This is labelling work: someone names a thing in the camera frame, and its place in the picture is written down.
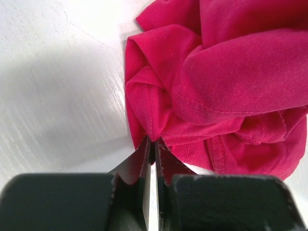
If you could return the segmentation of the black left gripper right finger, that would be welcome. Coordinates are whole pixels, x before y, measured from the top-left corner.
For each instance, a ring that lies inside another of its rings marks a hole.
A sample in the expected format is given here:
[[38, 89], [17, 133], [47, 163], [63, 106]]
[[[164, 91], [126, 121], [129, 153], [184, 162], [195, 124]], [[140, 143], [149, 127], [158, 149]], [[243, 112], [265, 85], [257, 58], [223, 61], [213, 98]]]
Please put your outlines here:
[[287, 186], [266, 175], [199, 175], [155, 142], [161, 231], [304, 231]]

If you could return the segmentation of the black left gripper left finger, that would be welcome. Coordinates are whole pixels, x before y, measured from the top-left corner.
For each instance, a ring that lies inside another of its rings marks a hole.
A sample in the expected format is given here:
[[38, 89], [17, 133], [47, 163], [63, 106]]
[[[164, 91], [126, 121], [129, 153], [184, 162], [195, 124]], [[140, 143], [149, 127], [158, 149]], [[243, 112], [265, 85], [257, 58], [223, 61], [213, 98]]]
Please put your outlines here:
[[146, 231], [151, 141], [108, 173], [35, 173], [0, 194], [3, 231]]

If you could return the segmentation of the pink t shirt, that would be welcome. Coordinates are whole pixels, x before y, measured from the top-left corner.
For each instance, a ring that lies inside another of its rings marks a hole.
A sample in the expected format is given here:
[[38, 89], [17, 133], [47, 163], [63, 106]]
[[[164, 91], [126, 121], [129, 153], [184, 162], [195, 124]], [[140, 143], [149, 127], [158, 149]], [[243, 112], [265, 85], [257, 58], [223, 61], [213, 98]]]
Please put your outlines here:
[[288, 178], [305, 153], [308, 3], [156, 0], [125, 51], [135, 146], [218, 174]]

